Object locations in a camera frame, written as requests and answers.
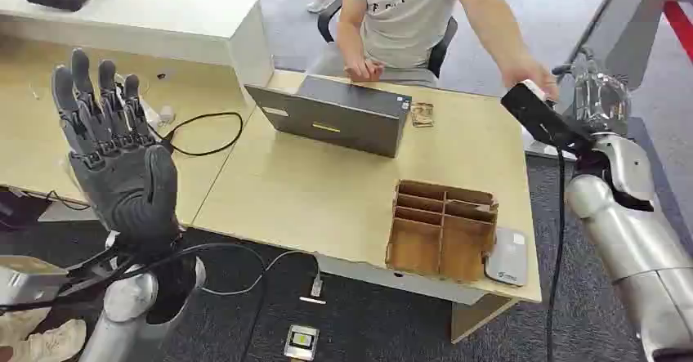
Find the person's left hand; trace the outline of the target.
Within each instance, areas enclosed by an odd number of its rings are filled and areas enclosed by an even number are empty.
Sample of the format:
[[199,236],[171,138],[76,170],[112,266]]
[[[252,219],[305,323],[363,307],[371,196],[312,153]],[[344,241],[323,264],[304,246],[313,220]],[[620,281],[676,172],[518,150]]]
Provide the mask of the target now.
[[525,80],[536,84],[551,101],[559,99],[556,77],[532,56],[519,56],[499,66],[503,84],[507,89]]

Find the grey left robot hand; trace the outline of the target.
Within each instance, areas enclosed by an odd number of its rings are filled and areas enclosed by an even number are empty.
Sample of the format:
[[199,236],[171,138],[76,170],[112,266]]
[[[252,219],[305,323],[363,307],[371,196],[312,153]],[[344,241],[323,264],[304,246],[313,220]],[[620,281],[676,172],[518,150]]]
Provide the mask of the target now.
[[51,75],[60,127],[69,143],[69,165],[84,197],[116,242],[151,254],[178,240],[177,168],[151,132],[141,103],[139,78],[115,79],[112,60],[98,65],[73,49],[68,65]]

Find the person's right hand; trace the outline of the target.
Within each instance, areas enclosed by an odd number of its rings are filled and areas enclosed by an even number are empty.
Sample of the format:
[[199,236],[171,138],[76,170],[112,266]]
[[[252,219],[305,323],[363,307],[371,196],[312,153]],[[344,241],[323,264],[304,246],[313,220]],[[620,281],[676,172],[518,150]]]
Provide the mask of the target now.
[[384,72],[385,65],[379,61],[363,59],[349,62],[344,71],[347,77],[354,82],[377,82]]

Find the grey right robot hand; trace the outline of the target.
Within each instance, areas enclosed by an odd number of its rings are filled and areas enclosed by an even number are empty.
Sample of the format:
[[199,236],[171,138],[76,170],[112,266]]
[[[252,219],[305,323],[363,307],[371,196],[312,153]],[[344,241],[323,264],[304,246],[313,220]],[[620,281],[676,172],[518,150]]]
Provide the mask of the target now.
[[612,76],[588,47],[581,47],[570,72],[575,78],[573,115],[590,133],[626,136],[631,114],[628,88]]

